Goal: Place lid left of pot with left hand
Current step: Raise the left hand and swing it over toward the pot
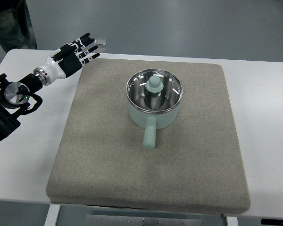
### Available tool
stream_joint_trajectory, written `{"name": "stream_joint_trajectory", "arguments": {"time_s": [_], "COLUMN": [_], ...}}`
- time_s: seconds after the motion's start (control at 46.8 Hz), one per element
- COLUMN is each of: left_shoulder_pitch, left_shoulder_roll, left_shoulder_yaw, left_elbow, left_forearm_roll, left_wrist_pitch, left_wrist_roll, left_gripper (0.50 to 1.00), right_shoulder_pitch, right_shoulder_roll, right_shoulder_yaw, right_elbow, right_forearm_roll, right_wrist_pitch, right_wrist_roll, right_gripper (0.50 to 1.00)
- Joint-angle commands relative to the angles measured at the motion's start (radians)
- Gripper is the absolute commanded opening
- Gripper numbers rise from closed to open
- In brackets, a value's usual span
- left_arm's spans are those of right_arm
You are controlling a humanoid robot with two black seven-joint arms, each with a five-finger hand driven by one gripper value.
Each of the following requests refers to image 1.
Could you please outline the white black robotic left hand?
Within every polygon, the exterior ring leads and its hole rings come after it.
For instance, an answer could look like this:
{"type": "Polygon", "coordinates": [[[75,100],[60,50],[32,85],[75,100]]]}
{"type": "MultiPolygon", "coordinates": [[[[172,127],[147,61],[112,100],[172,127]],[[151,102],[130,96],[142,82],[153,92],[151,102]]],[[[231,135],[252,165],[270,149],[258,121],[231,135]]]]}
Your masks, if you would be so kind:
{"type": "Polygon", "coordinates": [[[65,79],[83,68],[86,64],[100,56],[94,51],[94,38],[89,33],[67,43],[51,52],[44,64],[34,69],[34,75],[39,78],[44,86],[52,84],[57,79],[65,79]]]}

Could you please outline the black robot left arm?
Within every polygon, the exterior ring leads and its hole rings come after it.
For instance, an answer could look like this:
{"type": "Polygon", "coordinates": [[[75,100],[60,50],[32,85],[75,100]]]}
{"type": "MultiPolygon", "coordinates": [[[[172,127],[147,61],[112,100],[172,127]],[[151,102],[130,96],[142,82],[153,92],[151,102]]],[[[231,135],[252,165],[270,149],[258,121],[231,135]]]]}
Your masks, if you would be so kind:
{"type": "Polygon", "coordinates": [[[36,92],[44,84],[40,76],[32,73],[18,82],[10,82],[6,77],[4,73],[0,75],[0,141],[20,127],[19,116],[41,106],[42,98],[36,92]]]}

